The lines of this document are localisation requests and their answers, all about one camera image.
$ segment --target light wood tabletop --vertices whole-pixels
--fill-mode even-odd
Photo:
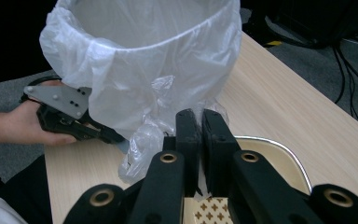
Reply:
[[[290,148],[312,186],[330,183],[358,196],[358,122],[248,35],[218,99],[234,135],[258,136]],[[54,223],[98,184],[128,185],[117,177],[122,153],[98,140],[46,147]]]

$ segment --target plastic bag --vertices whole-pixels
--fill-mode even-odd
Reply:
[[[62,82],[92,88],[93,119],[148,141],[143,126],[174,134],[178,111],[222,90],[240,50],[240,1],[58,0],[40,44]],[[121,176],[133,179],[137,160],[126,160]]]

